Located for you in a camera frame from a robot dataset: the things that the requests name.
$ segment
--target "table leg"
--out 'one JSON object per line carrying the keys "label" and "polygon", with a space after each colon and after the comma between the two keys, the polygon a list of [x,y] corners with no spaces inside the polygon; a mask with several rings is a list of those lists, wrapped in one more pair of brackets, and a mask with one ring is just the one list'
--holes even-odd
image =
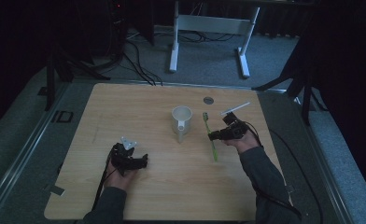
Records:
{"label": "table leg", "polygon": [[174,45],[172,46],[171,62],[170,62],[170,65],[169,65],[169,71],[171,71],[173,73],[176,72],[177,54],[179,52],[179,43],[177,42],[177,35],[178,35],[178,32],[179,32],[178,19],[179,19],[179,2],[175,1]]}
{"label": "table leg", "polygon": [[260,8],[256,7],[255,12],[252,14],[252,18],[250,18],[250,25],[249,25],[249,27],[247,29],[247,33],[245,35],[244,45],[241,48],[238,48],[238,57],[239,57],[239,62],[241,64],[243,77],[250,77],[249,67],[247,66],[245,53],[246,53],[247,45],[249,44],[250,37],[252,36],[253,29],[256,24],[256,19],[259,15],[259,11],[260,11]]}

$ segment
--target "hand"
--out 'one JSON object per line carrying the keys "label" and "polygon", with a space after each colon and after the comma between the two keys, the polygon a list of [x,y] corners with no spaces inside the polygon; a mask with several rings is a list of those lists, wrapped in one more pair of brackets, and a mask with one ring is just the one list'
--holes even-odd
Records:
{"label": "hand", "polygon": [[131,184],[134,176],[137,174],[137,170],[126,171],[125,175],[121,175],[118,170],[111,164],[111,161],[107,165],[108,178],[105,180],[104,187],[114,187],[118,189],[127,190]]}
{"label": "hand", "polygon": [[250,130],[247,130],[241,139],[221,140],[221,142],[227,146],[235,147],[238,151],[238,154],[241,154],[253,147],[259,146],[255,135]]}

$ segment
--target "black cable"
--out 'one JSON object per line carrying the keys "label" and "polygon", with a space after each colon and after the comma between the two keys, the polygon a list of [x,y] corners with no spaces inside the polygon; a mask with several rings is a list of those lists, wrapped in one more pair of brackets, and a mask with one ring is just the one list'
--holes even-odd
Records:
{"label": "black cable", "polygon": [[297,210],[297,208],[291,206],[288,203],[284,203],[276,198],[274,198],[273,196],[267,194],[266,192],[262,191],[261,189],[259,189],[257,186],[252,185],[253,189],[256,191],[256,194],[261,196],[262,198],[265,198],[269,201],[271,201],[272,203],[276,203],[279,206],[285,207],[288,210],[290,210],[291,212],[293,212],[294,214],[296,214],[296,216],[299,218],[300,221],[302,221],[303,217],[302,217],[302,213]]}
{"label": "black cable", "polygon": [[139,74],[141,77],[143,77],[143,76],[147,77],[148,79],[150,79],[150,80],[152,81],[153,85],[154,85],[154,86],[156,86],[156,83],[155,83],[154,79],[153,79],[153,78],[151,78],[151,77],[149,77],[149,76],[148,76],[148,74],[147,74],[145,71],[143,71],[142,64],[140,64],[140,53],[139,53],[139,48],[136,46],[136,44],[132,43],[131,41],[128,41],[128,40],[127,40],[127,43],[129,43],[129,44],[131,44],[132,46],[134,46],[134,48],[135,48],[135,50],[136,50],[137,66],[139,67],[139,70],[140,70],[140,71],[137,71],[137,69],[136,69],[136,64],[135,64],[135,63],[132,63],[132,65],[133,65],[133,66],[135,66],[135,70],[138,72],[138,74]]}
{"label": "black cable", "polygon": [[124,52],[123,55],[125,56],[125,58],[130,62],[130,64],[134,67],[134,70],[136,71],[136,73],[141,77],[143,78],[148,84],[150,84],[151,86],[153,86],[153,84],[148,80],[146,79],[136,68],[134,62],[130,59],[130,57],[128,57],[128,55]]}
{"label": "black cable", "polygon": [[150,77],[150,76],[155,77],[155,78],[156,78],[156,79],[161,83],[161,85],[163,85],[162,80],[161,80],[161,78],[160,78],[159,76],[157,76],[157,75],[155,75],[154,73],[152,73],[152,72],[148,71],[148,70],[147,70],[146,68],[144,68],[144,67],[142,66],[142,64],[140,63],[140,53],[139,53],[139,48],[136,46],[136,44],[134,44],[133,42],[128,41],[128,40],[127,40],[127,43],[129,43],[129,44],[131,44],[132,46],[134,46],[135,51],[136,51],[136,55],[137,55],[137,63],[132,63],[132,65],[135,67],[136,72],[137,72],[139,75],[143,75],[143,76],[146,76],[147,78],[149,78],[149,79],[152,81],[152,83],[153,83],[153,85],[154,85],[154,86],[156,86],[156,83],[155,83],[154,79],[153,79],[152,77]]}
{"label": "black cable", "polygon": [[105,181],[114,173],[114,172],[116,172],[117,171],[117,168],[116,169],[114,169],[107,177],[105,177],[105,179],[104,179],[104,183],[105,183]]}
{"label": "black cable", "polygon": [[181,32],[181,34],[198,35],[199,36],[198,39],[189,38],[189,37],[186,37],[186,36],[183,36],[183,35],[179,36],[179,38],[186,39],[187,42],[192,42],[192,43],[203,43],[203,42],[212,42],[212,41],[228,41],[228,40],[230,40],[234,37],[234,35],[230,35],[229,38],[222,39],[223,37],[229,35],[229,34],[224,34],[224,35],[221,35],[221,37],[218,37],[218,38],[209,38],[206,34],[200,33],[200,32],[197,32],[197,31],[186,31],[186,32]]}
{"label": "black cable", "polygon": [[104,183],[106,180],[108,162],[109,162],[109,157],[107,157],[104,173],[102,174],[101,182],[99,182],[98,190],[96,191],[96,196],[95,196],[95,200],[93,201],[91,211],[93,211],[95,209],[96,205],[98,204],[99,197],[101,196],[102,188],[104,187]]}
{"label": "black cable", "polygon": [[195,7],[193,7],[193,9],[192,9],[192,11],[191,11],[190,15],[193,15],[193,14],[194,14],[194,12],[195,12],[195,10],[197,9],[197,7],[199,7],[199,9],[198,9],[198,13],[197,13],[197,16],[198,16],[198,15],[200,15],[200,13],[201,13],[201,8],[203,7],[203,3],[202,3],[202,2],[196,3],[196,6],[195,6]]}
{"label": "black cable", "polygon": [[319,212],[320,223],[323,223],[323,211],[322,211],[322,207],[320,206],[320,202],[317,199],[317,196],[316,196],[316,194],[314,192],[314,189],[312,188],[311,184],[309,183],[308,177],[306,176],[305,172],[303,171],[302,166],[300,165],[299,161],[297,160],[296,156],[294,155],[293,151],[291,150],[291,148],[289,147],[289,145],[285,141],[285,139],[283,139],[276,131],[274,131],[272,129],[269,129],[269,130],[270,130],[271,133],[273,133],[275,136],[277,136],[282,141],[282,143],[286,146],[286,148],[290,152],[291,157],[296,161],[297,165],[299,166],[299,169],[300,169],[300,171],[303,174],[303,178],[305,180],[305,183],[308,185],[308,188],[310,189],[310,191],[311,191],[311,193],[312,193],[312,195],[313,195],[313,197],[315,199],[315,202],[317,203],[317,209],[318,209],[318,212]]}
{"label": "black cable", "polygon": [[251,133],[253,133],[253,135],[255,135],[256,141],[257,141],[257,142],[258,142],[258,144],[262,147],[262,143],[261,143],[261,141],[260,141],[259,134],[258,134],[258,132],[257,132],[257,130],[256,130],[256,128],[255,128],[255,126],[253,126],[251,123],[246,122],[246,121],[245,121],[245,124],[247,124],[247,125],[249,125],[250,127],[252,127],[252,128],[250,128],[250,127],[249,127],[249,130],[250,130],[250,132],[251,132]]}

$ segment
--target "table surface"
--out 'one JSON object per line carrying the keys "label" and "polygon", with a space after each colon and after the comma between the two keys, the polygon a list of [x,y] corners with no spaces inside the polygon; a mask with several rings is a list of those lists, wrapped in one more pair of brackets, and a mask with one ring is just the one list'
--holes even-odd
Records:
{"label": "table surface", "polygon": [[[214,103],[204,103],[212,97]],[[212,131],[226,127],[220,112],[249,101],[234,114],[257,129],[280,169],[257,93],[202,87],[96,84],[45,210],[48,219],[82,219],[92,209],[109,150],[122,136],[136,141],[134,158],[148,154],[148,167],[128,190],[127,220],[253,220],[256,194],[233,147],[215,141],[214,161],[203,112]],[[187,105],[190,131],[177,142],[172,109]]]}

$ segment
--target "white metal stand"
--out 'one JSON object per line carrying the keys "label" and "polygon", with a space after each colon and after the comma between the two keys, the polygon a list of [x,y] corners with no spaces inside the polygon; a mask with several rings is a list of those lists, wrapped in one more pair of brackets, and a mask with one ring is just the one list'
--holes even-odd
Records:
{"label": "white metal stand", "polygon": [[175,19],[174,19],[174,45],[172,46],[171,63],[169,70],[175,72],[177,68],[177,54],[179,43],[177,35],[179,30],[190,30],[208,33],[221,33],[230,35],[244,35],[245,40],[241,48],[238,48],[238,58],[241,64],[242,75],[250,77],[249,67],[246,62],[246,49],[255,27],[256,19],[259,14],[259,7],[255,7],[250,20],[237,20],[228,18],[205,17],[179,15],[179,2],[175,1]]}

